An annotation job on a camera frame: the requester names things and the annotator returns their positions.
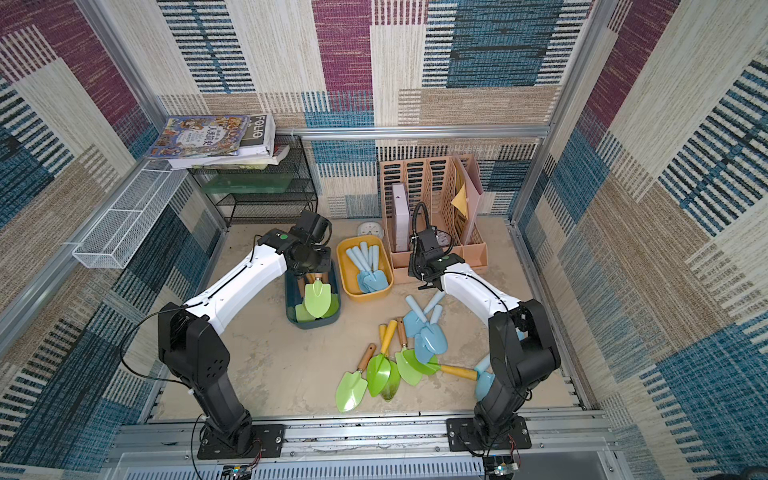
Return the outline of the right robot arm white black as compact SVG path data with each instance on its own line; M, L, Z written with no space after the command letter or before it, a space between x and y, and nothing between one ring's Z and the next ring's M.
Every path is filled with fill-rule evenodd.
M480 277L455 253L442 249L437 229L412 237L409 275L460 301L487 326L489 391L474 408L475 437L486 449L522 424L518 411L529 393L561 366L553 330L537 300L512 297Z

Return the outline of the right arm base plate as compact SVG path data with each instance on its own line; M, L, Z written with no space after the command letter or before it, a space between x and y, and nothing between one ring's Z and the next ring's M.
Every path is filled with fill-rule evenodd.
M501 425L481 426L478 418L456 417L445 421L449 449L480 455L495 450L530 449L532 441L525 419L515 415Z

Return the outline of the green shovel wooden handle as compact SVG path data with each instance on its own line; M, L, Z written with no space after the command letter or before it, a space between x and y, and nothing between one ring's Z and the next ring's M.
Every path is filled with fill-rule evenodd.
M423 375L417 371L406 358L406 353L408 352L408 340L403 318L397 317L396 322L400 350L396 353L395 358L401 379L411 386L417 386L421 382Z
M316 317L306 309L303 303L295 306L295 318L297 323L308 323L316 320Z
M309 273L305 279L304 306L314 318L322 318L331 307L331 285L321 273Z
M326 313L323 315L323 317L324 318L329 318L329 317L335 315L339 311L339 308L340 308L339 296L337 294L332 294L331 295L330 306L329 306L328 310L326 311Z
M352 372L345 372L336 390L335 401L337 410L346 413L354 410L361 403L368 388L368 382L363 377L363 372L376 353L376 345L370 343L366 348L357 368Z

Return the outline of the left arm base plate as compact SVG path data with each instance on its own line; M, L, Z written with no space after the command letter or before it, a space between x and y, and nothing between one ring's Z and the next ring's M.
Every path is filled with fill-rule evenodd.
M196 452L197 460L278 458L283 448L284 424L247 426L229 437L205 423Z

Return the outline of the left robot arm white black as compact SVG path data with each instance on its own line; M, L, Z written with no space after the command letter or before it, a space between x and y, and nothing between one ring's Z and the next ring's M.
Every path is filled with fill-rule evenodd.
M304 210L289 230L257 234L251 251L232 270L179 306L158 313L158 357L206 417L204 431L243 456L256 444L252 417L228 376L230 352L221 334L265 286L290 272L296 277L328 272L332 225Z

